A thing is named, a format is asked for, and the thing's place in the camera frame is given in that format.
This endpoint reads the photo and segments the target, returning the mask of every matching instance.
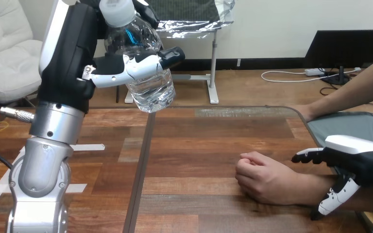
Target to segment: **monitor stand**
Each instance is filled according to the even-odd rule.
[[[337,74],[336,76],[329,77],[329,78],[323,78],[321,80],[332,85],[345,85],[347,82],[350,81],[350,77],[347,74],[344,74],[343,66],[340,66],[338,69],[339,69],[338,73],[336,72],[328,73],[328,76]]]

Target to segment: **cable connector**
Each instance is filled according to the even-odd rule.
[[[35,118],[35,114],[33,113],[7,107],[1,107],[0,114],[25,123],[32,123]]]

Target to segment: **plastic water bottle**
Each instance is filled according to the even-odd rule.
[[[162,41],[149,23],[137,16],[132,0],[101,0],[100,9],[108,24],[105,48],[108,53],[157,53]],[[153,113],[168,107],[175,98],[169,69],[126,85],[141,111]]]

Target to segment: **white wall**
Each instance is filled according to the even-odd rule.
[[[42,40],[53,0],[19,0]],[[235,23],[219,31],[219,58],[304,57],[317,30],[373,29],[373,0],[236,0]],[[163,38],[187,59],[211,57],[212,38]],[[104,53],[98,44],[97,55]]]

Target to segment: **fist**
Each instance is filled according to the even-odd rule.
[[[258,152],[241,155],[235,178],[242,191],[260,203],[298,204],[303,196],[298,188],[299,173]]]

